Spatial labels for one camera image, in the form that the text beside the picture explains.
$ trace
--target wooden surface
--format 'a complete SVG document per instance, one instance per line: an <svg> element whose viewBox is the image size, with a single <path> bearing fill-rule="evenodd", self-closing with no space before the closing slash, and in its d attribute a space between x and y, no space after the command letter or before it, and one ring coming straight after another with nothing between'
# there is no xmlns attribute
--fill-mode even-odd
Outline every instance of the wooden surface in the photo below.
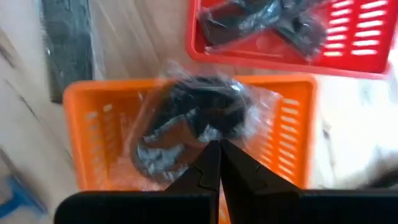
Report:
<svg viewBox="0 0 398 224"><path fill-rule="evenodd" d="M190 63L183 47L187 2L92 1L97 77L153 77L169 57ZM0 29L0 46L12 55L12 66L0 57L0 145L51 217L57 205L78 189L63 108L49 101L34 1L0 0ZM231 74L273 73L220 68ZM317 77L312 187L352 188L394 167L398 144L392 133L398 113L390 99L398 96L391 94L390 84Z"/></svg>

